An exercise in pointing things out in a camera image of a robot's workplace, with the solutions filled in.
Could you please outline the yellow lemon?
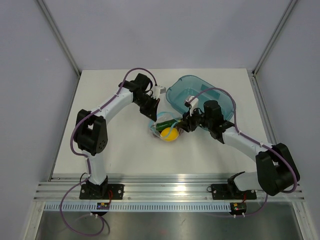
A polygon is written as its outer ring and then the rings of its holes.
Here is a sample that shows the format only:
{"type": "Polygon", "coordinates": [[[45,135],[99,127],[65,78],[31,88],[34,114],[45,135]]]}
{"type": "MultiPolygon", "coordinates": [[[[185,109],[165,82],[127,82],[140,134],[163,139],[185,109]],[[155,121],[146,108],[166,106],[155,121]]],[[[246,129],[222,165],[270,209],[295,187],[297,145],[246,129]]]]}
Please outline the yellow lemon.
{"type": "Polygon", "coordinates": [[[178,137],[179,131],[174,127],[167,127],[160,133],[160,138],[165,142],[175,141],[178,137]]]}

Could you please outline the green cucumber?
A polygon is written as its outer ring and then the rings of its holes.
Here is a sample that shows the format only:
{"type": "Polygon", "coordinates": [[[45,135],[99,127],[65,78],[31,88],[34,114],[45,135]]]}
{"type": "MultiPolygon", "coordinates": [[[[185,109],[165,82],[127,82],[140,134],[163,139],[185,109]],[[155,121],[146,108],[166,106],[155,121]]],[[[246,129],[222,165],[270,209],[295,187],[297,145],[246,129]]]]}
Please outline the green cucumber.
{"type": "Polygon", "coordinates": [[[162,132],[166,128],[170,128],[172,125],[174,125],[177,122],[175,119],[159,122],[155,124],[155,129],[158,132],[162,132]]]}

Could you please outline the clear zip top bag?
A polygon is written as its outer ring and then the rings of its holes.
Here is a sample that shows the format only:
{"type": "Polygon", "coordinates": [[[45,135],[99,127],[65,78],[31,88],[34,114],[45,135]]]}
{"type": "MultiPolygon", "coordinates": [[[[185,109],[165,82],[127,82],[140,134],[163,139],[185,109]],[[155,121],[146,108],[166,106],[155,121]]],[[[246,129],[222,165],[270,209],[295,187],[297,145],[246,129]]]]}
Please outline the clear zip top bag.
{"type": "Polygon", "coordinates": [[[150,121],[148,130],[152,136],[159,138],[164,142],[173,142],[177,140],[184,130],[178,126],[182,121],[182,116],[169,111],[162,111],[157,114],[156,121],[150,121]]]}

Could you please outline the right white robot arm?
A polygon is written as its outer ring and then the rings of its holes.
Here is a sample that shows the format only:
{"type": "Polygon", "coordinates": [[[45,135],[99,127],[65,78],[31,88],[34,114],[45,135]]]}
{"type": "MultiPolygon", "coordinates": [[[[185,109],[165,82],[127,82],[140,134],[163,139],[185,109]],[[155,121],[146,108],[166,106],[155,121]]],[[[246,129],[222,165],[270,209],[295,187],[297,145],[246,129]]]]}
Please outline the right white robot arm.
{"type": "Polygon", "coordinates": [[[263,143],[245,135],[235,123],[225,120],[216,100],[206,101],[203,109],[198,108],[196,99],[184,104],[188,111],[178,123],[181,129],[189,133],[198,127],[204,128],[213,139],[237,149],[255,162],[255,172],[242,171],[228,178],[226,190],[230,197],[239,198],[251,190],[262,190],[269,196],[296,190],[300,174],[285,144],[263,143]]]}

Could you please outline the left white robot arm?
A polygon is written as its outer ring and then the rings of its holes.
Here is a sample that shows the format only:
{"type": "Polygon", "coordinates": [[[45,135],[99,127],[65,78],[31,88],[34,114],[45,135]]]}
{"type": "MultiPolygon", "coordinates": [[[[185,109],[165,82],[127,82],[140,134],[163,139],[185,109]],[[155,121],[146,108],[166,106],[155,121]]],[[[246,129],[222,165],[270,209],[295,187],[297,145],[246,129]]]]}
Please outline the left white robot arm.
{"type": "Polygon", "coordinates": [[[117,92],[93,110],[80,110],[71,135],[70,145],[77,144],[87,164],[87,180],[83,192],[103,199],[108,194],[108,176],[102,152],[108,143],[108,123],[126,106],[134,103],[139,112],[152,121],[157,119],[160,95],[166,89],[139,73],[134,80],[124,79],[117,92]]]}

